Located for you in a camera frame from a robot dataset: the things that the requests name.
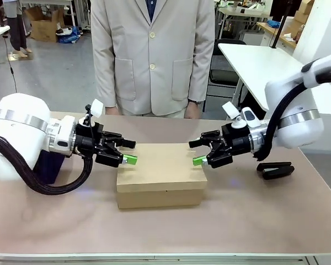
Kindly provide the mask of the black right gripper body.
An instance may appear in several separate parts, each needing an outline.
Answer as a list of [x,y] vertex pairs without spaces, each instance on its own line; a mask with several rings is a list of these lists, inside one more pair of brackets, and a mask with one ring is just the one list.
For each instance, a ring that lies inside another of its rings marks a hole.
[[247,125],[243,128],[235,129],[232,127],[232,123],[230,123],[223,125],[221,129],[223,140],[226,143],[226,147],[223,148],[223,154],[221,155],[222,159],[232,161],[233,156],[251,152],[250,130]]

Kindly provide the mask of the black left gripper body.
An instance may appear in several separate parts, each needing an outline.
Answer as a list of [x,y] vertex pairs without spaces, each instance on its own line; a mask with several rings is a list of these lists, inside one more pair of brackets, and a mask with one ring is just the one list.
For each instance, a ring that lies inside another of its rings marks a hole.
[[102,131],[104,125],[100,123],[94,123],[91,128],[89,126],[83,126],[77,124],[75,128],[75,142],[74,153],[81,156],[84,162],[93,160],[93,155],[96,155],[96,163],[104,163],[104,157],[100,154],[101,145],[100,140],[102,138]]

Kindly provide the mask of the person's left hand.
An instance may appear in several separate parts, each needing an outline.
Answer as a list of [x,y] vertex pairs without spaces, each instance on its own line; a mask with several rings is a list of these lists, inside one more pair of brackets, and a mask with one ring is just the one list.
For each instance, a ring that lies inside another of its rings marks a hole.
[[186,119],[200,119],[201,111],[197,102],[188,102],[188,106],[184,113]]

